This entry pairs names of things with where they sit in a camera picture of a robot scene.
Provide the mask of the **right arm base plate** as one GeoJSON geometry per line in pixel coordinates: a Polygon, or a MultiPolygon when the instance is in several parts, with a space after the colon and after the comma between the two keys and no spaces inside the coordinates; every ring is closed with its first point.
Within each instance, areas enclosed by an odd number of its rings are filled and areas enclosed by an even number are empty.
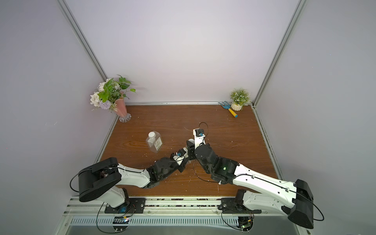
{"type": "Polygon", "coordinates": [[[217,207],[219,211],[224,213],[239,213],[239,214],[261,214],[262,210],[251,210],[246,208],[241,201],[235,198],[221,198],[221,203],[217,207]]]}

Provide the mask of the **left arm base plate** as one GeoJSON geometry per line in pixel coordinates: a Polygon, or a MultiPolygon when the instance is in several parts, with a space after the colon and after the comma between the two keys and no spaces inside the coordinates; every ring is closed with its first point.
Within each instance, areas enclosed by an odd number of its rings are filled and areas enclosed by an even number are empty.
{"type": "Polygon", "coordinates": [[[113,208],[106,205],[104,213],[125,214],[125,213],[143,213],[146,205],[146,198],[131,197],[120,206],[113,208]]]}

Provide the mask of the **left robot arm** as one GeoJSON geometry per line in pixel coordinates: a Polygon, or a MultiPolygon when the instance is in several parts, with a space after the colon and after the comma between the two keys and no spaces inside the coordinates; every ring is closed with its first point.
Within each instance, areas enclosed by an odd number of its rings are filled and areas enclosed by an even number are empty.
{"type": "Polygon", "coordinates": [[[189,161],[186,147],[173,153],[170,157],[157,160],[145,169],[126,167],[111,157],[82,169],[78,173],[78,193],[80,202],[99,200],[112,208],[129,203],[125,189],[118,186],[135,186],[151,189],[175,171],[182,172],[189,161]]]}

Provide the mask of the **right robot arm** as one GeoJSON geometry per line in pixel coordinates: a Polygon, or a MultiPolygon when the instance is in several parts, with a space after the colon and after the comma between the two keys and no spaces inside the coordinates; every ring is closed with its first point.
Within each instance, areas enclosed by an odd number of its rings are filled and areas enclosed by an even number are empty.
{"type": "Polygon", "coordinates": [[[209,145],[196,144],[193,139],[187,141],[187,149],[188,156],[197,160],[214,182],[241,186],[270,196],[282,204],[280,211],[291,222],[307,229],[314,228],[313,193],[307,182],[300,179],[283,181],[258,173],[234,160],[219,157],[209,145]]]}

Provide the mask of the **white bottle cap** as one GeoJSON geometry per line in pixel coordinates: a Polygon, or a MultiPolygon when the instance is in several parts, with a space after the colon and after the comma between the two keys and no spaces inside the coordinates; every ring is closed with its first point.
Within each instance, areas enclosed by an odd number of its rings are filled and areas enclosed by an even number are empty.
{"type": "Polygon", "coordinates": [[[151,132],[149,132],[148,137],[149,138],[155,138],[156,137],[156,133],[154,131],[151,131],[151,132]]]}

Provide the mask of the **square clear plastic bottle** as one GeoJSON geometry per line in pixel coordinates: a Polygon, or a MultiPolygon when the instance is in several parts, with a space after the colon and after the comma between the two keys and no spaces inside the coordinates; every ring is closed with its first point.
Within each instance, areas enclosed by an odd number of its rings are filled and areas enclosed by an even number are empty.
{"type": "Polygon", "coordinates": [[[156,131],[155,131],[155,133],[156,133],[156,137],[155,138],[147,137],[146,143],[147,143],[149,149],[152,152],[158,153],[159,150],[161,149],[162,145],[163,145],[163,141],[162,141],[160,133],[158,133],[156,131]]]}

